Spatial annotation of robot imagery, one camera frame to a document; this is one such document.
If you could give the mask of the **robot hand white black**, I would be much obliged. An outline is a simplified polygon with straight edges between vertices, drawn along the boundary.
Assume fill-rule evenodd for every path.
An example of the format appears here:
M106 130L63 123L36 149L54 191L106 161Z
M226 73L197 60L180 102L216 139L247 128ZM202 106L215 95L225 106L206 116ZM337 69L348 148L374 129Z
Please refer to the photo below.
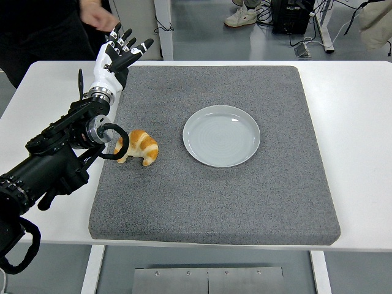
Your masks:
M94 82L92 88L100 87L112 93L122 91L126 87L128 68L138 61L154 43L153 39L146 39L135 46L136 38L128 40L132 30L128 29L120 34L121 23L110 32L96 59L94 66Z

